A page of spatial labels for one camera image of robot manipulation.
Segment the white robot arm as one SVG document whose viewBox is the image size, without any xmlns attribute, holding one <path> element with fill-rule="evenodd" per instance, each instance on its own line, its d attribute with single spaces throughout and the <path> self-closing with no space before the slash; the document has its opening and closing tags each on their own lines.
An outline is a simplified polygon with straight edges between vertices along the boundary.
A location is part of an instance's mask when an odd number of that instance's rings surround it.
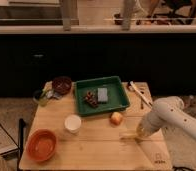
<svg viewBox="0 0 196 171">
<path fill-rule="evenodd" d="M 173 124 L 196 140 L 196 119 L 184 112 L 184 102 L 177 96 L 159 98 L 153 102 L 151 110 L 142 117 L 137 126 L 137 137 L 145 139 L 165 123 Z"/>
</svg>

